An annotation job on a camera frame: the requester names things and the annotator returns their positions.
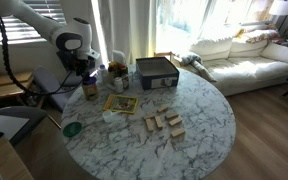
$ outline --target paper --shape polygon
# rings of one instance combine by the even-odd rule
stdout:
[[[0,115],[0,132],[10,140],[27,122],[27,118]]]

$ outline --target small green dish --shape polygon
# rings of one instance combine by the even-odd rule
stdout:
[[[82,130],[82,124],[79,122],[72,122],[65,126],[63,134],[66,137],[73,137]]]

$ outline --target window blinds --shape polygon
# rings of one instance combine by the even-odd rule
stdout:
[[[48,16],[65,24],[65,18],[59,0],[23,0],[42,16]],[[35,29],[21,20],[10,16],[3,17],[9,44],[40,41],[41,36]]]

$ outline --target lid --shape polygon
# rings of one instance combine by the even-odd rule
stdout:
[[[104,65],[104,64],[101,64],[101,65],[100,65],[100,69],[105,69],[105,65]]]
[[[89,84],[94,84],[94,83],[96,83],[96,77],[90,77],[90,79],[89,79]]]
[[[115,78],[115,82],[122,82],[122,78],[121,77],[117,77],[117,78]]]
[[[88,82],[90,80],[90,73],[87,72],[84,76],[83,76],[83,83]]]
[[[66,137],[73,137],[82,130],[82,124],[79,122],[72,122],[65,126],[63,134]]]
[[[126,69],[125,64],[121,64],[121,69]]]

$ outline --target wooden block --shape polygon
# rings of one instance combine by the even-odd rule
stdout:
[[[145,119],[146,127],[148,131],[153,131],[153,123],[151,119]]]
[[[184,128],[180,128],[180,129],[176,129],[175,131],[171,132],[172,137],[177,137],[181,134],[185,133],[185,129]]]
[[[170,125],[171,126],[174,126],[175,124],[179,123],[182,121],[182,118],[181,117],[177,117],[176,119],[173,119],[172,121],[170,121]]]
[[[158,112],[163,112],[163,111],[167,110],[167,108],[168,108],[168,105],[164,104],[164,105],[162,105],[161,107],[159,107],[159,108],[157,109],[157,111],[158,111]]]
[[[153,118],[153,117],[155,117],[155,116],[156,116],[155,113],[146,114],[146,115],[143,117],[143,119],[151,119],[151,118]]]
[[[160,116],[155,116],[155,121],[156,121],[157,128],[163,129],[163,123],[161,121]]]
[[[170,120],[172,118],[175,118],[177,116],[178,116],[178,113],[176,113],[176,112],[170,112],[170,113],[166,113],[165,114],[165,118],[168,119],[168,120]]]

